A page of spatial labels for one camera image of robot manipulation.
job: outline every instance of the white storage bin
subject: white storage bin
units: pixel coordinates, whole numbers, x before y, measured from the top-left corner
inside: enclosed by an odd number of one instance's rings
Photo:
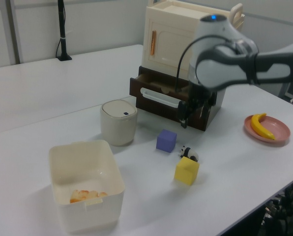
[[[65,231],[75,232],[118,220],[125,186],[106,141],[53,147],[49,162],[54,199]],[[71,204],[75,189],[108,195]]]
[[[176,1],[149,0],[146,8],[142,67],[176,76],[180,56],[194,40],[200,19],[207,15],[222,14],[240,30],[244,21],[242,4],[231,11]],[[179,77],[187,79],[191,50],[185,54]]]

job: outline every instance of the yellow cube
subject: yellow cube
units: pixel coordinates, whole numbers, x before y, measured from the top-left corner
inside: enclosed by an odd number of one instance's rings
[[[176,165],[174,178],[191,185],[197,177],[198,170],[199,163],[184,156]]]

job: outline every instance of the cabinet door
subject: cabinet door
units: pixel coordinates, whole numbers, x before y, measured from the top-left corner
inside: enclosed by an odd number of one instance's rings
[[[153,36],[155,41],[152,46],[152,38],[150,39],[149,60],[177,68],[183,51],[193,40],[194,33],[155,22],[152,22],[151,29],[152,34],[155,34]],[[188,50],[183,58],[181,69],[188,70],[190,57],[191,50]]]

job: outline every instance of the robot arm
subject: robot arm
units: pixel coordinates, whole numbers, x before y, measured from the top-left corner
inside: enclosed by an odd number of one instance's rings
[[[235,52],[239,42],[231,48],[215,46],[197,58],[196,78],[208,90],[218,91],[235,84],[270,84],[293,82],[293,44],[269,53]]]
[[[180,101],[177,117],[186,128],[188,117],[209,109],[214,92],[236,84],[293,82],[293,44],[259,53],[256,44],[222,15],[200,20],[188,69],[188,101]]]

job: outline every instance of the pink plate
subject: pink plate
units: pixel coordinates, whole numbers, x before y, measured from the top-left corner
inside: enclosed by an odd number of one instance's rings
[[[251,117],[252,116],[249,116],[245,119],[244,126],[246,131],[252,136],[254,136],[256,139],[259,139],[261,141],[268,142],[268,143],[280,143],[280,142],[286,141],[291,135],[290,129],[283,122],[273,117],[265,116],[264,118],[262,118],[260,123],[264,128],[266,128],[267,130],[269,130],[270,132],[274,134],[275,140],[263,138],[259,136],[251,127],[251,124],[250,124]]]

